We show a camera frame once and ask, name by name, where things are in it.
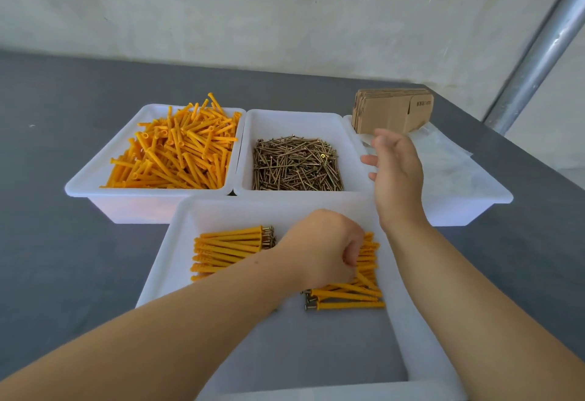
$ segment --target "hand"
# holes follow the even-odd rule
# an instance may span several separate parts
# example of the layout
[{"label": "hand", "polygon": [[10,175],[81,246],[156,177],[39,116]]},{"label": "hand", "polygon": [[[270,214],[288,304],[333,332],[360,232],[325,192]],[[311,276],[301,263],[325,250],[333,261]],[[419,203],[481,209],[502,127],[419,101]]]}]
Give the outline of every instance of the hand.
[{"label": "hand", "polygon": [[386,233],[401,224],[427,222],[422,209],[422,165],[408,136],[377,128],[372,146],[376,156],[365,154],[362,162],[376,166],[374,181],[376,209]]},{"label": "hand", "polygon": [[340,213],[316,210],[292,226],[274,248],[298,271],[300,288],[315,289],[355,277],[362,228]]}]

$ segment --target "forearm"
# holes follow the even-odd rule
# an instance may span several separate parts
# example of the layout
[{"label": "forearm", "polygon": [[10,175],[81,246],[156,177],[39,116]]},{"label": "forearm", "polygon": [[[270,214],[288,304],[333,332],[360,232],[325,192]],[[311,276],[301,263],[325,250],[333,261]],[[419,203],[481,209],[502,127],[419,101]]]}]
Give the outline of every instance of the forearm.
[{"label": "forearm", "polygon": [[264,250],[132,310],[0,383],[2,399],[188,399],[298,287]]},{"label": "forearm", "polygon": [[585,365],[428,224],[387,231],[413,302],[472,399],[577,399]]}]

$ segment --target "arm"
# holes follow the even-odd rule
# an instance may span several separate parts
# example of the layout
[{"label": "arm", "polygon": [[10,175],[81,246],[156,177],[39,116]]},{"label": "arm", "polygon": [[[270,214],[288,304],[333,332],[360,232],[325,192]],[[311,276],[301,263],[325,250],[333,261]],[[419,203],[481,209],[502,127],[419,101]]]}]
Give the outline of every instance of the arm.
[{"label": "arm", "polygon": [[121,315],[18,371],[0,383],[0,399],[193,400],[286,297],[352,279],[362,240],[355,222],[313,212],[274,249]]},{"label": "arm", "polygon": [[585,364],[486,279],[428,223],[408,137],[377,130],[380,224],[400,275],[473,400],[577,400]]}]

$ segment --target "cardboard box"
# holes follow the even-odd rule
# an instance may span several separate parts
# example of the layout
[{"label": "cardboard box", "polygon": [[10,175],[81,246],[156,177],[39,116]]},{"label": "cardboard box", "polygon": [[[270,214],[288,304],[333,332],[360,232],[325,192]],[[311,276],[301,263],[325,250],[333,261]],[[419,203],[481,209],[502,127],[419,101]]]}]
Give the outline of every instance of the cardboard box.
[{"label": "cardboard box", "polygon": [[425,88],[358,90],[352,126],[358,134],[376,128],[408,133],[429,122],[435,98]]}]

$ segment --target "gray pole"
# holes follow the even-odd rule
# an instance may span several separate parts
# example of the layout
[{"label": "gray pole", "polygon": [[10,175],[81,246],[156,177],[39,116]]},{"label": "gray pole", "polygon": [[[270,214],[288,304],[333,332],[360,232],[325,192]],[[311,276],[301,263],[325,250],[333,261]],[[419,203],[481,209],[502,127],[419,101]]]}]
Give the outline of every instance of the gray pole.
[{"label": "gray pole", "polygon": [[504,135],[585,22],[585,0],[559,0],[483,122]]}]

